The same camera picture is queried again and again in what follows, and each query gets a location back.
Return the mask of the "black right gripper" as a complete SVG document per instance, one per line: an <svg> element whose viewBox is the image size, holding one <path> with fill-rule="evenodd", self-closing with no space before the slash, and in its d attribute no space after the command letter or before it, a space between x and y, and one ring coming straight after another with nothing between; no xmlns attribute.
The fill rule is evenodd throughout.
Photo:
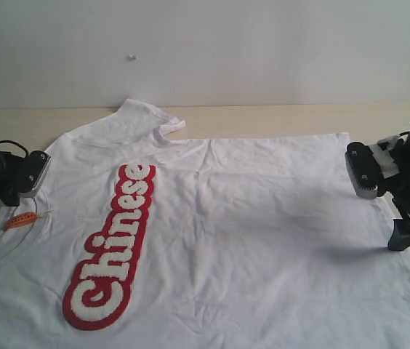
<svg viewBox="0 0 410 349"><path fill-rule="evenodd" d="M401 132L370 147L352 142L345 151L347 173L355 194L375 199L388 192L401 216L393 221L393 234L387 243L390 251L410 247L410 152L405 148L408 135Z"/></svg>

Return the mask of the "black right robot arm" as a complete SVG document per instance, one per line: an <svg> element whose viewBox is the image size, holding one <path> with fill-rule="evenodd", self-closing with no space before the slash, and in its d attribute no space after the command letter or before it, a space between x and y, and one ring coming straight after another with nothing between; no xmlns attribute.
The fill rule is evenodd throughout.
<svg viewBox="0 0 410 349"><path fill-rule="evenodd" d="M387 137L371 145L352 142L347 145L345 162L356 195L375 199L385 193L400 214L393 221L393 233L387 243L390 251L410 247L410 130Z"/></svg>

